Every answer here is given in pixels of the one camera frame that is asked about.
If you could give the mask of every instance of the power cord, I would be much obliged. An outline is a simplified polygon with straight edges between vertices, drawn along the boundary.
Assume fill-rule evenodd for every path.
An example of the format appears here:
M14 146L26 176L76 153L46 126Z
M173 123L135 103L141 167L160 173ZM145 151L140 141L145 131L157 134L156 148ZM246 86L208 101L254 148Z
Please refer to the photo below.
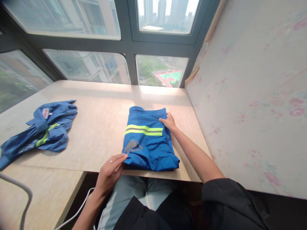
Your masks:
M5 181L7 181L7 182L9 182L9 183L11 183L11 184L13 184L13 185L18 186L19 188L23 189L28 194L28 202L27 202L26 207L25 207L25 209L24 209L24 211L22 213L21 221L20 221L20 227L19 227L20 230L23 230L24 226L25 226L26 214L27 214L28 208L30 206L30 203L31 203L32 197L33 197L32 191L31 191L31 189L29 189L24 184L20 183L17 180L14 180L13 178L10 178L10 177L4 175L1 172L0 172L0 178L5 180Z
M0 178L3 179L3 180L5 180L5 181L7 181L7 182L9 182L9 183L11 183L11 184L13 184L13 185L18 186L18 187L21 188L21 189L23 189L23 190L27 193L27 195L28 195L28 202L27 202L26 207L25 207L25 209L24 209L24 211L23 211L23 213L22 213L21 221L20 221L20 227L19 227L20 230L23 230L24 227L25 227L26 214L27 214L28 208L29 208L29 206L30 206L30 203L31 203L31 201L32 201L33 193L32 193L32 191L31 191L31 189L28 188L27 186L25 186L24 184L20 183L20 182L17 181L17 180L14 180L13 178L10 178L10 177L4 175L4 174L1 173L1 172L0 172ZM61 227L63 227L64 225L66 225L68 222L70 222L73 218L75 218L75 217L79 214L79 212L80 212L81 209L83 208L83 206L84 206L84 204L85 204L87 198L89 197L90 191L93 190L93 189L94 189L94 188L89 189L89 191L87 192L87 196L86 196L85 200L83 201L83 204L81 205L81 207L80 207L79 210L77 211L77 213L76 213L72 218L70 218L69 220L67 220L67 221L65 221L63 224L61 224L59 227L57 227L55 230L59 230Z
M79 210L77 211L77 213L76 213L72 218L70 218L69 220L67 220L67 221L65 221L63 224L61 224L59 227L57 227L55 230L59 230L61 227L63 227L64 225L66 225L68 222L70 222L73 218L75 218L75 217L79 214L79 212L80 212L81 209L83 208L83 206L84 206L84 204L85 204L87 198L89 197L90 191L93 190L93 189L94 189L94 188L90 188L90 189L89 189L89 191L87 192L87 196L86 196L85 200L83 201L83 204L81 205L81 207L80 207Z

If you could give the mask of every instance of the gray cable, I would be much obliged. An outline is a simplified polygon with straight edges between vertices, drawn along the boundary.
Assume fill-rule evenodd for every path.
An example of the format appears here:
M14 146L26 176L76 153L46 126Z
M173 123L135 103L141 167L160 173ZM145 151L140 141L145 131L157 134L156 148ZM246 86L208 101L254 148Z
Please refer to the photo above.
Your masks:
M9 182L9 183L12 183L12 184L18 186L19 188L22 188L28 194L29 199L28 199L27 205L26 205L26 207L25 207L25 209L23 211L23 214L22 214L22 217L21 217L21 221L20 221L20 230L23 230L24 226L25 226L26 214L27 214L28 208L30 206L30 203L31 203L32 197L33 197L32 191L31 191L31 189L29 189L24 184L20 183L19 181L14 180L13 178L10 178L10 177L4 175L1 172L0 172L0 178L5 180L5 181L7 181L7 182Z

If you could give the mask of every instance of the blue work uniform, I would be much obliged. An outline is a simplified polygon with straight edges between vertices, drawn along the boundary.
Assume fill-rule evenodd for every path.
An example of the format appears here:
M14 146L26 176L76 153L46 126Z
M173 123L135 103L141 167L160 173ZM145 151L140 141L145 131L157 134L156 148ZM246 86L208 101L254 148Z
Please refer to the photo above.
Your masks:
M3 170L24 152L39 148L60 152L67 146L67 131L77 115L76 100L47 103L34 112L34 119L26 124L31 126L1 145L0 170Z
M129 109L122 153L128 154L125 169L173 171L179 168L169 129L159 121L166 119L166 109Z

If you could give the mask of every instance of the gray pants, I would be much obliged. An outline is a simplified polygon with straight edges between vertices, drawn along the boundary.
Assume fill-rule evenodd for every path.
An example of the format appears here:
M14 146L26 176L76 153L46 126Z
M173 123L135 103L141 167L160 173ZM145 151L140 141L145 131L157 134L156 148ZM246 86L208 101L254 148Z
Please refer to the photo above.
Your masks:
M169 180L149 178L146 186L140 177L122 175L101 214L98 229L113 229L133 196L144 206L156 211L175 189L176 185Z

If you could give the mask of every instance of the shirt sleeve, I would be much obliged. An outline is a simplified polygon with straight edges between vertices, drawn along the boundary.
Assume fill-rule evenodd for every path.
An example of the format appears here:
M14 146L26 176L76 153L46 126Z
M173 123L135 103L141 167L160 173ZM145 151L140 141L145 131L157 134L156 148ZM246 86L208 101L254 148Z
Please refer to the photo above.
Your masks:
M202 202L213 230L269 229L249 192L231 179L215 179L203 184Z

